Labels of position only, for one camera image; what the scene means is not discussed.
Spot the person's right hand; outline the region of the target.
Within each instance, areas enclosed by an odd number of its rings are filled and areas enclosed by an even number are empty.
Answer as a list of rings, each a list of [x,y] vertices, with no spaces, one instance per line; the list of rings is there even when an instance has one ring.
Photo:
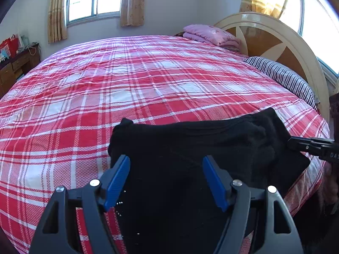
[[[334,204],[338,201],[338,165],[325,163],[322,185],[320,188],[321,197],[327,204]]]

